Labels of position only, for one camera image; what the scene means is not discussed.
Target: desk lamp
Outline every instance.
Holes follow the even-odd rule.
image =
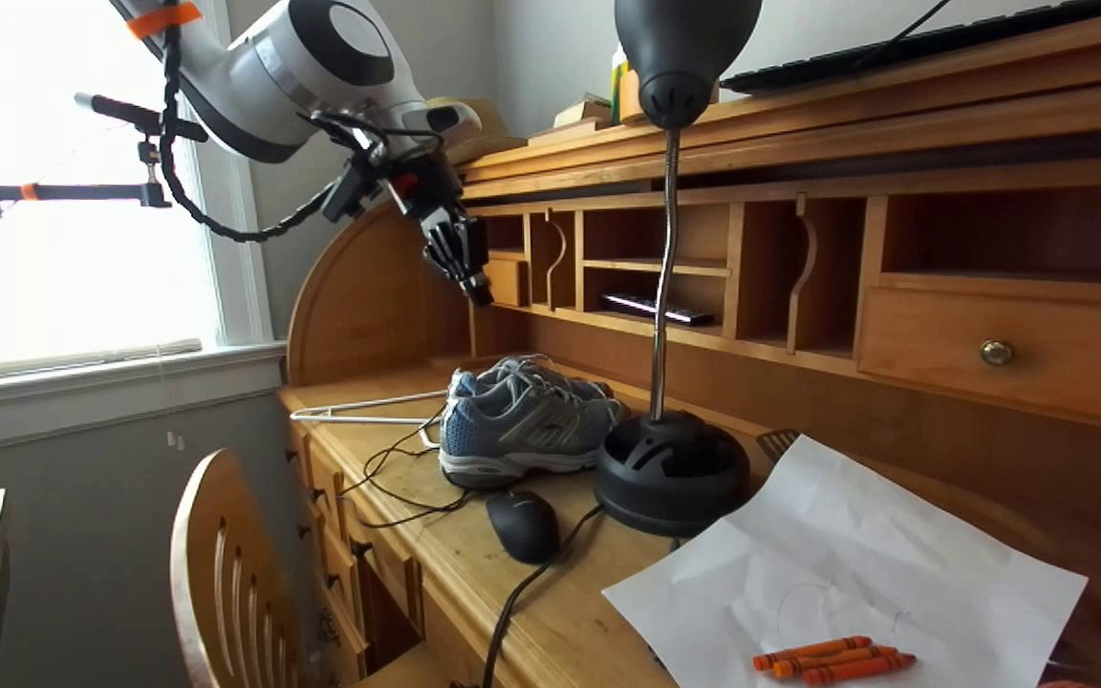
[[[676,234],[679,130],[713,102],[741,53],[760,0],[617,0],[617,25],[640,74],[644,113],[664,130],[664,247],[653,299],[649,414],[603,438],[599,503],[644,532],[688,537],[747,495],[748,463],[734,437],[692,414],[664,414],[664,299]]]

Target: gray sneaker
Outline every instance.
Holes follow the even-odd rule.
[[[507,374],[530,374],[530,377],[546,377],[552,386],[561,386],[579,398],[617,398],[603,383],[593,383],[593,377],[570,377],[553,365],[544,365],[538,354],[505,354],[499,359],[495,365],[487,369],[453,369],[448,377],[448,400],[458,400],[458,398],[477,398],[487,395],[491,386],[505,383]]]
[[[464,489],[505,489],[530,471],[585,471],[599,463],[599,444],[621,419],[617,398],[583,398],[511,365],[453,398],[441,424],[441,471]]]

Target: black computer mouse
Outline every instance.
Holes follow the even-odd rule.
[[[560,554],[560,516],[552,500],[528,489],[487,495],[491,522],[502,545],[528,567],[544,567]]]

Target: lamp shade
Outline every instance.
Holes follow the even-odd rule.
[[[617,0],[617,30],[653,125],[686,130],[705,113],[757,11],[760,0]]]

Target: chair back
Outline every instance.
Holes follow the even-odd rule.
[[[175,637],[195,688],[302,680],[302,628],[240,458],[211,452],[167,542]]]

